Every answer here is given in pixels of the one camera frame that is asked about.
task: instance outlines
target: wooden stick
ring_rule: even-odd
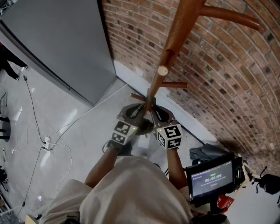
[[[231,22],[248,26],[257,31],[259,30],[260,27],[260,23],[258,19],[228,9],[222,9],[213,6],[204,6],[200,11],[200,15],[229,20]]]
[[[206,0],[181,0],[173,20],[157,72],[151,83],[147,101],[146,111],[151,112],[152,98],[156,95],[165,76],[168,75],[174,60],[180,52],[181,47],[189,36],[200,11]]]
[[[187,82],[162,82],[161,87],[169,87],[169,88],[187,88]]]
[[[144,101],[144,102],[146,101],[146,97],[139,96],[139,95],[134,94],[134,93],[131,93],[131,94],[130,94],[130,97],[135,98],[135,99],[137,99],[137,100]]]

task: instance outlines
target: white power outlet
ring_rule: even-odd
[[[45,137],[45,145],[44,145],[44,146],[45,146],[45,149],[46,149],[46,150],[50,150],[50,149],[49,149],[49,148],[50,148],[50,144],[49,144],[49,143],[50,143],[50,140],[51,140],[51,139],[50,139],[49,137],[47,137],[47,136]]]

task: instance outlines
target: black pants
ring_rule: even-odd
[[[16,57],[11,51],[9,51],[4,45],[0,46],[0,67],[5,69],[7,74],[11,76],[13,79],[16,79],[18,75],[11,68],[8,61],[11,61],[17,64],[20,67],[25,67],[26,64],[21,61],[18,57]]]

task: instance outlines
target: black monitor frame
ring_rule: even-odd
[[[235,188],[234,159],[235,159],[234,153],[229,153],[227,155],[215,158],[210,161],[203,162],[201,164],[196,164],[191,167],[186,167],[186,174],[187,174],[187,179],[188,179],[191,204],[195,204],[196,207],[200,206],[200,205],[204,205],[204,204],[210,203],[212,200],[215,200],[219,195],[231,193],[234,190],[234,188]],[[223,187],[220,187],[218,189],[215,189],[213,191],[206,192],[204,194],[200,194],[197,196],[193,196],[193,183],[192,183],[191,175],[212,169],[214,167],[217,167],[219,165],[222,165],[222,164],[230,162],[230,161],[231,161],[231,165],[232,165],[232,183],[229,183],[229,184],[227,184]]]

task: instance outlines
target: gray door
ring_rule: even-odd
[[[18,0],[2,21],[89,102],[95,104],[116,79],[96,0]]]

